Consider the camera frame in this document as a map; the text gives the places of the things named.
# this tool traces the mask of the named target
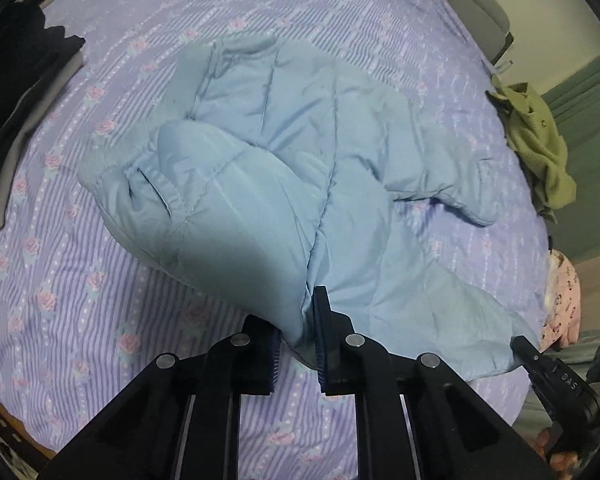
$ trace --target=purple floral bed sheet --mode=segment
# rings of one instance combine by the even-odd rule
[[[539,330],[546,232],[485,99],[488,63],[446,0],[56,0],[45,12],[86,38],[86,63],[29,143],[0,232],[0,401],[40,444],[61,449],[157,354],[199,354],[243,320],[127,254],[75,177],[87,150],[147,115],[195,39],[309,41],[496,158],[505,207],[489,228],[439,203],[396,207],[426,250]],[[473,386],[511,423],[528,379],[517,370]],[[351,398],[322,396],[316,373],[283,350],[275,394],[244,399],[240,478],[353,478],[354,420]]]

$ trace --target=light blue puffer jacket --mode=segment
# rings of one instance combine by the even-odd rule
[[[128,251],[279,327],[312,361],[311,291],[389,352],[465,379],[514,366],[526,322],[420,247],[392,201],[496,219],[489,160],[401,94],[308,44],[188,46],[160,104],[78,177]]]

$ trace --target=bed sheet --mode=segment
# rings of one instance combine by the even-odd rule
[[[245,31],[309,41],[495,158],[495,225],[432,201],[396,208],[427,251],[540,329],[544,224],[484,96],[488,62],[446,0],[56,0],[45,13],[86,38],[86,64],[29,143],[0,232],[0,401],[40,444],[61,449],[157,354],[199,354],[243,320],[127,254],[75,177],[87,150],[148,114],[192,40]],[[512,423],[528,379],[517,370],[473,386]],[[352,399],[322,396],[316,373],[283,350],[275,394],[244,399],[240,477],[353,478],[354,420]]]

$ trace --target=green garment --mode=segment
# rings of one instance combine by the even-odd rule
[[[551,110],[529,83],[504,86],[494,75],[487,97],[504,124],[507,144],[520,158],[538,214],[555,222],[554,209],[576,200],[576,183],[567,174],[567,145]]]

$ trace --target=purple fabric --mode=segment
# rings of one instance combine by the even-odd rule
[[[396,207],[426,250],[540,329],[544,224],[484,96],[490,69],[446,0],[56,0],[45,12],[49,26],[86,38],[86,65],[24,153],[0,232],[0,401],[40,444],[61,449],[157,354],[199,354],[242,322],[122,250],[75,177],[86,150],[147,115],[195,38],[310,41],[496,158],[506,207],[494,226],[439,203]],[[474,387],[512,422],[528,380],[517,370]],[[322,396],[316,373],[283,351],[275,394],[244,399],[240,478],[353,478],[354,421],[352,399]]]

